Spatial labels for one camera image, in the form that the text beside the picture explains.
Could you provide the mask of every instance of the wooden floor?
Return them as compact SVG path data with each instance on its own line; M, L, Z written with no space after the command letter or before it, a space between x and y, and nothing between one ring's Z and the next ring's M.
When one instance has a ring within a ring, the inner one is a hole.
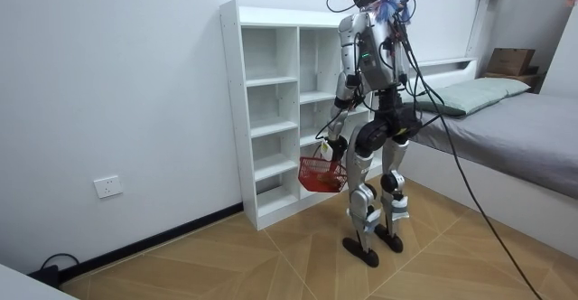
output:
M239 214L63 290L90 300L533 299L479 214L416 183L406 194L405 251L394 254L374 236L378 268L340 244L355 236L342 193L262 231ZM578 299L578 260L497 228L545 299Z

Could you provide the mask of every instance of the electrical socket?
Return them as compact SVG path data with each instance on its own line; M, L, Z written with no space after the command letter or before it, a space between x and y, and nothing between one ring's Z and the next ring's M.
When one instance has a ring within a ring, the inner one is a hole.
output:
M94 181L94 186L97 188L98 197L101 199L123 192L123 186L120 184L118 176L96 180Z

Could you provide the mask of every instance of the gray pillow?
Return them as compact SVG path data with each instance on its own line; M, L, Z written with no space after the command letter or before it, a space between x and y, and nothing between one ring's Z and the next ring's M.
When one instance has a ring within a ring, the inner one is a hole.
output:
M434 94L432 96L444 115L464 117L528 89L527 84L517 80L484 78L435 89L445 102L445 107ZM435 106L427 95L417 97L417 102L422 110L435 112Z

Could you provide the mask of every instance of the white bookshelf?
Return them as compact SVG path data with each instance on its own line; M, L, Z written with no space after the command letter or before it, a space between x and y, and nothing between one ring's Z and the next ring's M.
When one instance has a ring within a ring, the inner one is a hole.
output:
M306 191L297 176L299 157L313 156L331 115L344 16L220 7L243 205L258 230L334 195ZM345 137L369 116L363 106L350 112Z

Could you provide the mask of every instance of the red plastic basket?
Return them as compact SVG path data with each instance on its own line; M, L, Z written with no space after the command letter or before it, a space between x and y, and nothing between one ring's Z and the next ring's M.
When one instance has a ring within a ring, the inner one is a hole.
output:
M302 157L299 182L309 192L340 192L347 182L347 172L339 161Z

